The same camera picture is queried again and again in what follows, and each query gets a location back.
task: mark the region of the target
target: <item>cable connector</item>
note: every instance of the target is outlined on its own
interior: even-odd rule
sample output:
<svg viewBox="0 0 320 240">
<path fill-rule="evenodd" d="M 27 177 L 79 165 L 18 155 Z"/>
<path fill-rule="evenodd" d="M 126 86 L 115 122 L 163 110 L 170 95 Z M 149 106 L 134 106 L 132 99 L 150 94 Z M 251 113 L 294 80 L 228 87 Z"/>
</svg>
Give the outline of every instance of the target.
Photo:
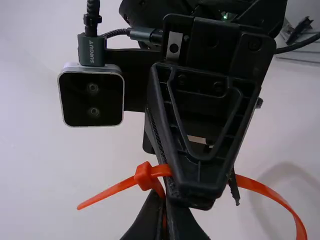
<svg viewBox="0 0 320 240">
<path fill-rule="evenodd" d="M 79 63 L 82 66 L 103 67 L 105 65 L 106 40 L 103 36 L 78 35 Z"/>
<path fill-rule="evenodd" d="M 98 24 L 102 23 L 102 17 L 86 13 L 83 15 L 83 23 L 85 25 L 85 35 L 94 38 L 98 36 Z"/>
</svg>

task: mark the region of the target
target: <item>screw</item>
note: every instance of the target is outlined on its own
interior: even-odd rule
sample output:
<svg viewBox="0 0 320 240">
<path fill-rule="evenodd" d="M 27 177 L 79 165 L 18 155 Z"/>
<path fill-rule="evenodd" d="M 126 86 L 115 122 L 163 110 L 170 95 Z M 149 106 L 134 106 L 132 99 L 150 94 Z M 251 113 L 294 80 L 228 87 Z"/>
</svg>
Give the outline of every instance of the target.
<svg viewBox="0 0 320 240">
<path fill-rule="evenodd" d="M 224 94 L 224 84 L 221 81 L 217 81 L 213 84 L 213 92 L 218 95 L 222 96 Z"/>
<path fill-rule="evenodd" d="M 98 118 L 99 115 L 100 115 L 100 110 L 96 107 L 91 107 L 89 110 L 88 110 L 88 113 L 90 115 L 90 117 L 92 118 Z"/>
<path fill-rule="evenodd" d="M 99 87 L 95 83 L 89 83 L 86 88 L 90 94 L 96 94 L 97 92 L 99 92 Z"/>
<path fill-rule="evenodd" d="M 185 35 L 185 36 L 183 37 L 183 40 L 184 40 L 185 42 L 188 42 L 188 41 L 190 40 L 190 37 L 189 37 L 188 35 Z"/>
<path fill-rule="evenodd" d="M 261 49 L 262 47 L 262 40 L 258 37 L 252 37 L 250 40 L 249 40 L 249 44 L 248 44 L 248 47 L 251 51 L 253 52 L 257 52 Z"/>
<path fill-rule="evenodd" d="M 180 75 L 178 76 L 178 84 L 179 84 L 180 86 L 184 86 L 184 85 L 186 84 L 186 80 L 187 80 L 186 75 L 180 74 Z"/>
</svg>

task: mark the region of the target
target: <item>black plastic part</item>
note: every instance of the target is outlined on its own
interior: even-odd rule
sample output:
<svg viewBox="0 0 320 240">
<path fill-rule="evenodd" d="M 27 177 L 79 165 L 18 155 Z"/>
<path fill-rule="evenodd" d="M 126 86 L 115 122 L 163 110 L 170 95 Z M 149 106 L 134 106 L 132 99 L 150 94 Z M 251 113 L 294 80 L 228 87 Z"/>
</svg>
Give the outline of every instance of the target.
<svg viewBox="0 0 320 240">
<path fill-rule="evenodd" d="M 210 240 L 189 208 L 166 201 L 169 240 Z"/>
<path fill-rule="evenodd" d="M 166 202 L 152 190 L 133 225 L 120 240 L 163 240 Z"/>
<path fill-rule="evenodd" d="M 68 126 L 104 127 L 122 122 L 124 81 L 119 75 L 65 72 L 59 77 L 59 89 Z"/>
<path fill-rule="evenodd" d="M 189 15 L 198 0 L 123 0 L 119 13 L 131 27 L 162 29 L 167 14 Z"/>
<path fill-rule="evenodd" d="M 281 31 L 288 0 L 255 0 L 233 22 L 260 28 L 264 34 L 275 38 Z"/>
<path fill-rule="evenodd" d="M 159 51 L 107 49 L 104 62 L 120 67 L 125 81 L 124 110 L 144 113 L 151 66 L 161 60 Z"/>
<path fill-rule="evenodd" d="M 299 22 L 293 32 L 290 34 L 290 37 L 286 41 L 286 44 L 291 45 L 293 44 L 302 34 L 303 31 L 307 29 L 312 29 L 311 24 L 314 20 L 310 20 L 309 16 L 306 16 L 303 20 Z"/>
<path fill-rule="evenodd" d="M 82 66 L 103 67 L 105 65 L 105 45 L 103 36 L 78 35 L 78 56 Z"/>
<path fill-rule="evenodd" d="M 228 184 L 229 184 L 229 187 L 231 190 L 232 197 L 235 200 L 235 205 L 239 206 L 240 205 L 240 192 L 239 192 L 236 173 L 235 173 L 234 168 L 232 169 L 232 171 L 229 175 Z"/>
<path fill-rule="evenodd" d="M 171 14 L 164 19 L 164 59 L 169 32 L 189 41 L 178 65 L 151 68 L 145 132 L 159 163 L 173 171 L 168 197 L 207 210 L 227 185 L 276 43 L 256 28 Z M 188 136 L 214 147 L 199 151 Z"/>
</svg>

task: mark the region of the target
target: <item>black cable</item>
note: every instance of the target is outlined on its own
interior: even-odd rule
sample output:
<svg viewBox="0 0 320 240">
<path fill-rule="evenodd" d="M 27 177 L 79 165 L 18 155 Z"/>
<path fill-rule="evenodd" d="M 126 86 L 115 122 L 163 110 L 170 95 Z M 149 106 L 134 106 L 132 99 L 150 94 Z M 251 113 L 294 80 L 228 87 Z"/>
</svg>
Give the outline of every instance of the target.
<svg viewBox="0 0 320 240">
<path fill-rule="evenodd" d="M 288 52 L 291 52 L 291 51 L 294 51 L 297 49 L 301 49 L 309 44 L 312 44 L 312 43 L 318 41 L 319 39 L 320 39 L 320 32 L 317 33 L 316 35 L 306 39 L 306 40 L 297 42 L 297 43 L 292 44 L 290 46 L 277 48 L 275 51 L 275 54 L 284 54 L 284 53 L 288 53 Z"/>
<path fill-rule="evenodd" d="M 100 0 L 87 0 L 86 14 L 83 16 L 85 24 L 85 35 L 96 37 L 98 35 L 98 24 L 102 22 L 100 13 Z"/>
<path fill-rule="evenodd" d="M 121 29 L 109 31 L 105 34 L 102 34 L 101 36 L 105 37 L 106 39 L 109 39 L 109 38 L 119 36 L 119 35 L 129 35 L 130 31 L 131 31 L 130 28 L 121 28 Z"/>
</svg>

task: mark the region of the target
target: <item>black plastic mount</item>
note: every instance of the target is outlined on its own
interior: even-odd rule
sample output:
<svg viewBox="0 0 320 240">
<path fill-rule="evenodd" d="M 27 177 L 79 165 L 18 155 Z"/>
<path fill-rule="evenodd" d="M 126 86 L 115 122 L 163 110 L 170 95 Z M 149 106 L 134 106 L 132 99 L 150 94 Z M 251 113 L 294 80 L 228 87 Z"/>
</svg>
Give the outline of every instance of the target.
<svg viewBox="0 0 320 240">
<path fill-rule="evenodd" d="M 172 201 L 208 210 L 228 183 L 276 43 L 254 27 L 170 14 L 164 19 L 164 60 L 170 32 L 187 41 L 176 61 L 151 68 L 144 147 L 170 165 Z"/>
<path fill-rule="evenodd" d="M 189 208 L 173 205 L 152 190 L 120 240 L 210 240 Z"/>
</svg>

